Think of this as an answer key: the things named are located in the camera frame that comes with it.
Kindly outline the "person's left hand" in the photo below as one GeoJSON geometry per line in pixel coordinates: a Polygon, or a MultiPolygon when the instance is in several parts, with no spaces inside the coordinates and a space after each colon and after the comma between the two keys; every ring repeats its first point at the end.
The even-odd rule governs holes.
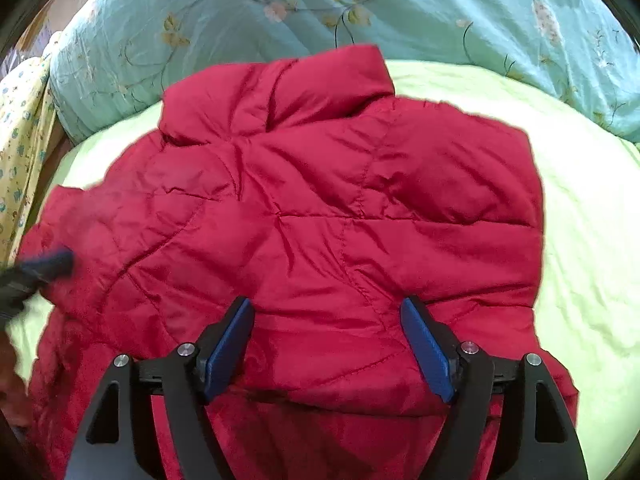
{"type": "Polygon", "coordinates": [[[25,383],[16,372],[17,356],[9,336],[0,338],[0,393],[1,411],[12,426],[26,428],[32,422],[32,404],[25,383]]]}

